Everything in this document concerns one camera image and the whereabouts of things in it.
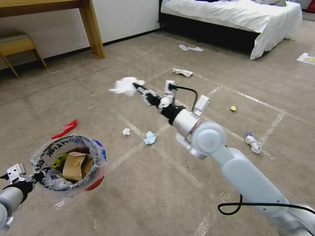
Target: wooden chair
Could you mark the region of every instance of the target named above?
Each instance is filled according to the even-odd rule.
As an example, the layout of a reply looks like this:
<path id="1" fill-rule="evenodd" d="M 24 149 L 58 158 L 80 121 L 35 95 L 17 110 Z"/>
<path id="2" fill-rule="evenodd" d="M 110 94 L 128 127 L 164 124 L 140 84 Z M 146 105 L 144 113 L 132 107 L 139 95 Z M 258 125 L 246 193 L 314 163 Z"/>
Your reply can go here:
<path id="1" fill-rule="evenodd" d="M 30 38 L 28 34 L 14 33 L 14 34 L 7 34 L 7 35 L 0 36 L 0 56 L 18 78 L 19 78 L 19 75 L 13 69 L 12 65 L 7 60 L 6 56 L 19 53 L 19 52 L 29 51 L 29 50 L 33 51 L 36 58 L 38 60 L 41 60 L 44 67 L 47 69 L 46 63 L 44 62 L 43 58 L 39 55 L 38 50 L 36 49 L 33 40 Z"/>

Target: wall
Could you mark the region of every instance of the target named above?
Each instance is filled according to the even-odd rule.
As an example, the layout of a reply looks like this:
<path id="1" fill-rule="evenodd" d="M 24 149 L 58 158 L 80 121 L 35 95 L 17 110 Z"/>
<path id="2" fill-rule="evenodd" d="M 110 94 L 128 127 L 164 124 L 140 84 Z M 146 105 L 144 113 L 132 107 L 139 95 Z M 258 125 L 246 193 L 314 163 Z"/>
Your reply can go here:
<path id="1" fill-rule="evenodd" d="M 93 4 L 103 43 L 158 28 L 158 0 L 93 0 Z M 11 30 L 29 34 L 44 58 L 89 46 L 78 9 L 0 18 L 0 32 Z M 35 57 L 21 53 L 9 60 L 18 65 Z"/>
<path id="2" fill-rule="evenodd" d="M 311 3 L 312 0 L 295 0 L 295 2 L 298 2 L 301 4 L 301 8 L 306 10 Z"/>

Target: wooden table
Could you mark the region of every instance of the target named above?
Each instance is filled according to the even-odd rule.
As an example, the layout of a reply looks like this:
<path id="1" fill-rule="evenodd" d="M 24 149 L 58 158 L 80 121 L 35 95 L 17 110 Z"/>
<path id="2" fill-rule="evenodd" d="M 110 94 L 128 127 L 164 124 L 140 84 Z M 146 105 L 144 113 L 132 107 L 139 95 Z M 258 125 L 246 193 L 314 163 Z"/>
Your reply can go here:
<path id="1" fill-rule="evenodd" d="M 92 53 L 105 58 L 105 52 L 92 0 L 0 0 L 0 17 L 78 8 Z"/>

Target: trash bag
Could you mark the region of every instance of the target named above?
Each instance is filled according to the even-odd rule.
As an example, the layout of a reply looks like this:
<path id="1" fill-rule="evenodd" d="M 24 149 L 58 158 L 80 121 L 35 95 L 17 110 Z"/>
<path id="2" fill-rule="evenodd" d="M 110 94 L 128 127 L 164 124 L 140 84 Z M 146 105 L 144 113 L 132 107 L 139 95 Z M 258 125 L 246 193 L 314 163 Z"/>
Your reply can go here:
<path id="1" fill-rule="evenodd" d="M 59 154 L 70 152 L 90 154 L 94 162 L 85 178 L 75 184 L 64 179 L 60 171 L 51 167 Z M 80 192 L 91 190 L 106 174 L 105 149 L 98 141 L 84 135 L 73 134 L 53 139 L 35 151 L 30 161 L 34 173 L 45 170 L 46 177 L 39 185 L 44 189 L 44 195 L 53 198 L 73 197 Z"/>

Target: white bedsheet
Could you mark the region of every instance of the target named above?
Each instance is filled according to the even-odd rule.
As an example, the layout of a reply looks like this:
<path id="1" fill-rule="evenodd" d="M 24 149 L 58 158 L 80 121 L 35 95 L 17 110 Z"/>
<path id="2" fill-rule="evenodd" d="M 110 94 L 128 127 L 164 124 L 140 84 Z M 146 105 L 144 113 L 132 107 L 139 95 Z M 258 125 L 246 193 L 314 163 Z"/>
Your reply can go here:
<path id="1" fill-rule="evenodd" d="M 250 59 L 256 59 L 283 39 L 294 39 L 294 33 L 302 23 L 302 10 L 298 3 L 286 3 L 286 7 L 278 7 L 250 0 L 163 0 L 161 12 L 260 33 L 250 55 Z"/>

